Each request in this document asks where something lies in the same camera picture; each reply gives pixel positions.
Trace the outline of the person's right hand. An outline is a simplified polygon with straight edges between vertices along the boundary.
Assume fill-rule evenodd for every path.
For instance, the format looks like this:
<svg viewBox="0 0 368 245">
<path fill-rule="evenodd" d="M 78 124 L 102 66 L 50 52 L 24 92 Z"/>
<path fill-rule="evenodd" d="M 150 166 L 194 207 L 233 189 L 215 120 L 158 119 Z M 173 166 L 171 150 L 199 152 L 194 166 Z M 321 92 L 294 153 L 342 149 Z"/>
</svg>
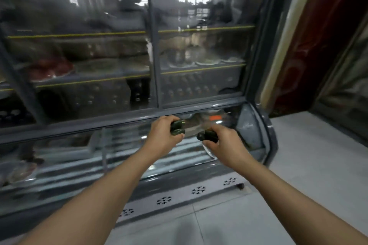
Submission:
<svg viewBox="0 0 368 245">
<path fill-rule="evenodd" d="M 215 124 L 210 130 L 215 131 L 219 138 L 219 151 L 212 153 L 224 165 L 235 171 L 240 171 L 257 163 L 245 148 L 242 140 L 234 129 Z"/>
</svg>

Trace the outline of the person's left hand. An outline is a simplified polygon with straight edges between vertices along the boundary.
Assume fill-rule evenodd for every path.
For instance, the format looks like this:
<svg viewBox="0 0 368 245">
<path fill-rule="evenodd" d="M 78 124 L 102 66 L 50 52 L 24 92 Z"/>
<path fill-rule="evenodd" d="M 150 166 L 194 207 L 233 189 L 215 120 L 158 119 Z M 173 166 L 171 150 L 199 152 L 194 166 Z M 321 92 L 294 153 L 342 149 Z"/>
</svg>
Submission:
<svg viewBox="0 0 368 245">
<path fill-rule="evenodd" d="M 171 134 L 170 124 L 175 120 L 179 120 L 179 118 L 173 115 L 161 116 L 152 123 L 150 132 L 142 147 L 151 163 L 167 155 L 174 148 L 167 147 L 167 138 Z"/>
</svg>

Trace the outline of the dark green cucumber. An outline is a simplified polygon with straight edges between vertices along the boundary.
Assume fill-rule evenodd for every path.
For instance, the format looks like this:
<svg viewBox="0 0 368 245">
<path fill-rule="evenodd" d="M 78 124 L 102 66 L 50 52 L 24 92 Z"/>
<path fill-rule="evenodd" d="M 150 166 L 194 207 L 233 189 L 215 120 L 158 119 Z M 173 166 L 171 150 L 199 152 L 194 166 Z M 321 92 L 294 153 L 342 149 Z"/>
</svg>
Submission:
<svg viewBox="0 0 368 245">
<path fill-rule="evenodd" d="M 218 143 L 218 141 L 219 141 L 217 133 L 215 131 L 212 131 L 212 130 L 201 131 L 196 135 L 196 138 L 199 141 L 209 140 L 209 141 L 212 141 L 214 143 Z"/>
<path fill-rule="evenodd" d="M 170 133 L 172 136 L 176 136 L 176 135 L 179 135 L 179 134 L 185 134 L 185 129 L 183 128 L 185 124 L 185 121 L 184 120 L 175 120 L 173 122 L 171 122 L 170 124 Z"/>
</svg>

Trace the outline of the person's right forearm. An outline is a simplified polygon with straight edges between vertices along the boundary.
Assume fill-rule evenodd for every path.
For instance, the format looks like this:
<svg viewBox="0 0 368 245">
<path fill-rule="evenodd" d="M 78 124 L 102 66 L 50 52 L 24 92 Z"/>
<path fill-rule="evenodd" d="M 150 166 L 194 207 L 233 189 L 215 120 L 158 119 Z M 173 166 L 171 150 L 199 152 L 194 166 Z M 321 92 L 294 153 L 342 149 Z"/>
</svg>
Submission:
<svg viewBox="0 0 368 245">
<path fill-rule="evenodd" d="M 368 237 L 254 159 L 238 173 L 260 193 L 297 245 L 368 245 Z"/>
</svg>

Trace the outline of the person's left forearm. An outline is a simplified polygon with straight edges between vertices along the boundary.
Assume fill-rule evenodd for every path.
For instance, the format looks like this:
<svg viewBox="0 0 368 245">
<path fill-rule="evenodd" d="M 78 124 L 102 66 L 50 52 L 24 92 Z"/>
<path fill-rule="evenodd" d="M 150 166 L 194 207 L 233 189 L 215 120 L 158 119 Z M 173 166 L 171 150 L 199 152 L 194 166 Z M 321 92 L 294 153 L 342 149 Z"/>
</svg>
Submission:
<svg viewBox="0 0 368 245">
<path fill-rule="evenodd" d="M 140 149 L 45 219 L 17 245 L 104 245 L 140 178 L 159 157 Z"/>
</svg>

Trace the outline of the clear bowl with orange food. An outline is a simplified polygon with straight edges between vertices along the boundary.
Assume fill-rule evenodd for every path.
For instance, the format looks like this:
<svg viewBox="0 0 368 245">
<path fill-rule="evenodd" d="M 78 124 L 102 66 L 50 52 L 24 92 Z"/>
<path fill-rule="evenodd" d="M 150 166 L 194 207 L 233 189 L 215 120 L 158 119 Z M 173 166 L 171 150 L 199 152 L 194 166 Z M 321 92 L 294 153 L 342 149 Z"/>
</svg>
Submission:
<svg viewBox="0 0 368 245">
<path fill-rule="evenodd" d="M 224 109 L 201 112 L 199 118 L 203 128 L 208 128 L 213 124 L 229 126 L 232 122 L 231 116 Z"/>
</svg>

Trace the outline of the row of dark bottles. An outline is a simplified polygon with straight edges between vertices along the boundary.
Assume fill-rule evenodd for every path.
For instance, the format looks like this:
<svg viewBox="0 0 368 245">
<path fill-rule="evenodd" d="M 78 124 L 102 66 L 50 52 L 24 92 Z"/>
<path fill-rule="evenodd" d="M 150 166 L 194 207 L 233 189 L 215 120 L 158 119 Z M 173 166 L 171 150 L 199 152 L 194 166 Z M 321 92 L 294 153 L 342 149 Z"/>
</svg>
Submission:
<svg viewBox="0 0 368 245">
<path fill-rule="evenodd" d="M 228 83 L 207 72 L 165 74 L 162 76 L 164 103 L 216 96 Z"/>
</svg>

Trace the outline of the grey glass display refrigerator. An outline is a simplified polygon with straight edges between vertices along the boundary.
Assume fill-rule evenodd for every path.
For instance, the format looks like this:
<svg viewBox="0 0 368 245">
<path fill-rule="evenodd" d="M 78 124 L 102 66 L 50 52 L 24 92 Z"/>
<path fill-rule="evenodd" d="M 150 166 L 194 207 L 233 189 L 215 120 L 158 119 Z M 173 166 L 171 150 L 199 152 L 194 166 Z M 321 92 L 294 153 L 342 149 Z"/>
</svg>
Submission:
<svg viewBox="0 0 368 245">
<path fill-rule="evenodd" d="M 185 138 L 152 164 L 117 224 L 246 182 L 196 135 L 224 109 L 269 166 L 278 141 L 260 93 L 291 0 L 0 0 L 0 243 L 21 237 L 139 150 L 163 115 Z M 244 63 L 170 67 L 169 49 L 237 54 Z M 63 57 L 74 71 L 31 82 L 25 68 Z M 218 95 L 164 103 L 162 76 L 207 72 Z"/>
</svg>

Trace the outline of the white plate of food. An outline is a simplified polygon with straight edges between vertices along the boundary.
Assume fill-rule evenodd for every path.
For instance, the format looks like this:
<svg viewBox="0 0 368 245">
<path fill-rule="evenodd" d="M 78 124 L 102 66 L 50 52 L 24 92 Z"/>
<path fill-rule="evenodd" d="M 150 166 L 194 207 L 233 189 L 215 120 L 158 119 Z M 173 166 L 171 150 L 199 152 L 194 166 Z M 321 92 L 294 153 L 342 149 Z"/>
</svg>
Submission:
<svg viewBox="0 0 368 245">
<path fill-rule="evenodd" d="M 170 67 L 214 66 L 222 63 L 244 63 L 237 54 L 225 54 L 215 50 L 189 48 L 183 50 L 169 49 L 163 53 Z"/>
</svg>

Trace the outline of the plate of red food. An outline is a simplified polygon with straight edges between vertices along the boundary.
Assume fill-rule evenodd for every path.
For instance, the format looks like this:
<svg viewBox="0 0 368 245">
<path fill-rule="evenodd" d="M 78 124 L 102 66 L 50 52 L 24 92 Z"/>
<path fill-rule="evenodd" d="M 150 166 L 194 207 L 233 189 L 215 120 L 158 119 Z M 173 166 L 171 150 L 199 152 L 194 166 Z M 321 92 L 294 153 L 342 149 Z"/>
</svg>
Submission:
<svg viewBox="0 0 368 245">
<path fill-rule="evenodd" d="M 74 65 L 63 57 L 40 59 L 25 68 L 31 82 L 44 82 L 74 71 Z"/>
</svg>

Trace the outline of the dark red door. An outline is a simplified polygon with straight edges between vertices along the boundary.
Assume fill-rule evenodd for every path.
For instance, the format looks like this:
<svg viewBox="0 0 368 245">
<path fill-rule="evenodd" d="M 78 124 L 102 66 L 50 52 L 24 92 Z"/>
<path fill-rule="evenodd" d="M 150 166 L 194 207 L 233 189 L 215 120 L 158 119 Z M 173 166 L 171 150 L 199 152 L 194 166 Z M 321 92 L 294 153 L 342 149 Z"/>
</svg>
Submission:
<svg viewBox="0 0 368 245">
<path fill-rule="evenodd" d="M 306 0 L 268 101 L 270 117 L 311 108 L 367 12 L 368 0 Z"/>
</svg>

